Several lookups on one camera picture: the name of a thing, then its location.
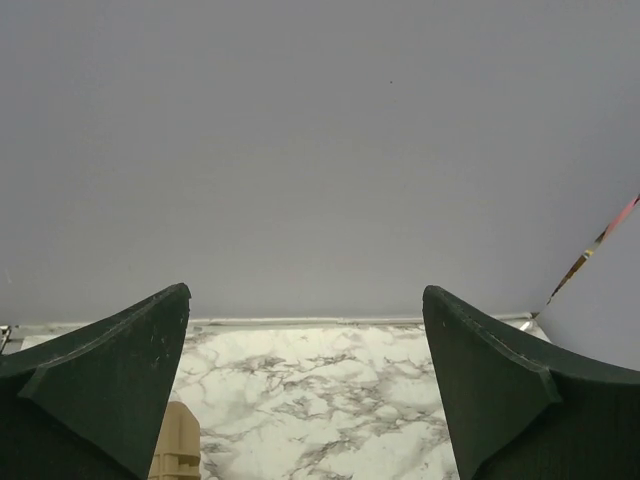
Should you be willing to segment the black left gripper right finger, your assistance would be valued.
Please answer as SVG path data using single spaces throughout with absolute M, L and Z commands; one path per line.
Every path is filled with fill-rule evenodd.
M 423 293 L 462 479 L 636 479 L 639 374 L 555 346 L 450 292 Z

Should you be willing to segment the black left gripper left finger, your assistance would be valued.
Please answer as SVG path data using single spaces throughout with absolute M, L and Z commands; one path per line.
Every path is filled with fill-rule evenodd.
M 147 477 L 186 336 L 188 287 L 1 359 L 4 479 Z

